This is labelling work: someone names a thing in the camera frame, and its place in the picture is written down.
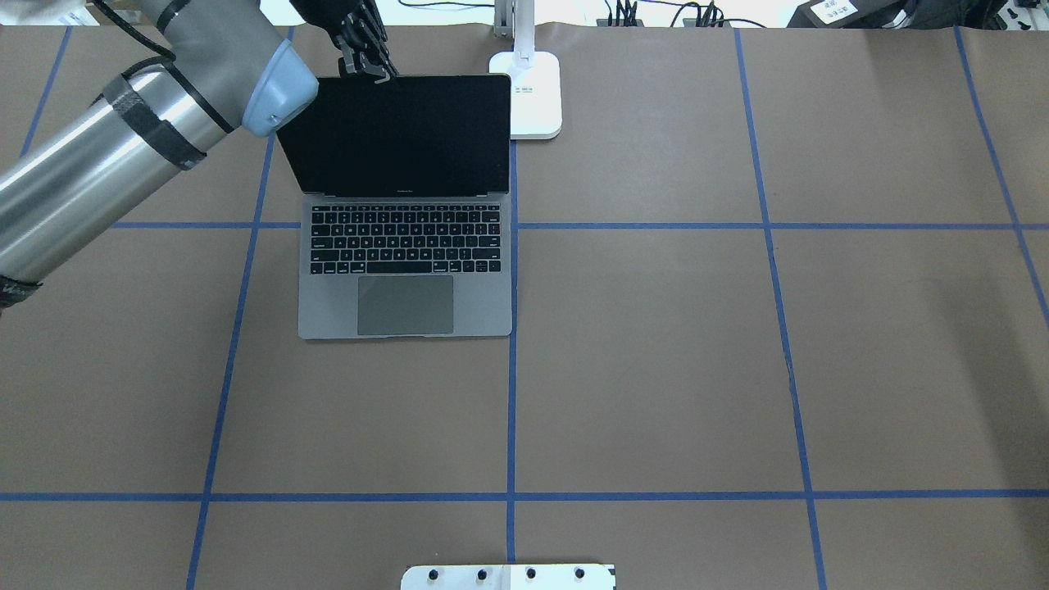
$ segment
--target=black screen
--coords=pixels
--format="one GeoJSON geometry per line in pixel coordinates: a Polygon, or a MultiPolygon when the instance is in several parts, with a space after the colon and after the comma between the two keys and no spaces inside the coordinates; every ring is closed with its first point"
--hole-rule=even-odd
{"type": "Polygon", "coordinates": [[[508,192],[510,78],[322,78],[317,100],[277,136],[304,192],[508,192]]]}

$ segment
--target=white label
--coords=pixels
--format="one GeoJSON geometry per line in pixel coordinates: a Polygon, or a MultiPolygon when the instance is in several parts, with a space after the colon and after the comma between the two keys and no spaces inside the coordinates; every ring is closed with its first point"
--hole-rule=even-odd
{"type": "Polygon", "coordinates": [[[855,15],[859,10],[852,5],[849,0],[825,0],[819,4],[813,4],[812,12],[823,21],[823,24],[837,22],[849,15],[855,15]]]}

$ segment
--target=open laptop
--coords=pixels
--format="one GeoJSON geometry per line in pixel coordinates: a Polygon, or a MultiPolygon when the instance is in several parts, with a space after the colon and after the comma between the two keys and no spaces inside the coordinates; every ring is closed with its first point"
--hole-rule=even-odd
{"type": "Polygon", "coordinates": [[[512,329],[510,79],[321,79],[277,133],[302,206],[299,336],[512,329]]]}

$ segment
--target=white metal plate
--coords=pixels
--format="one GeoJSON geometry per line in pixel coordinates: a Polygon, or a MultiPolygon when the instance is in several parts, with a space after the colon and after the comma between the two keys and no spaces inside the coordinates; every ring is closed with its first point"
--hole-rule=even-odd
{"type": "Polygon", "coordinates": [[[598,564],[415,566],[401,590],[615,590],[616,566],[598,564]]]}

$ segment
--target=gray table surface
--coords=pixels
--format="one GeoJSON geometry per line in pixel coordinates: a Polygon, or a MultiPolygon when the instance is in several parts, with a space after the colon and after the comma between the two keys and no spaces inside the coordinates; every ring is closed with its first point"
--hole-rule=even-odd
{"type": "MultiPolygon", "coordinates": [[[[408,73],[506,48],[390,34],[408,73]]],[[[244,131],[4,314],[0,587],[1049,587],[1049,37],[538,43],[510,338],[298,339],[299,190],[244,131]]],[[[143,57],[0,29],[0,168],[143,57]]]]}

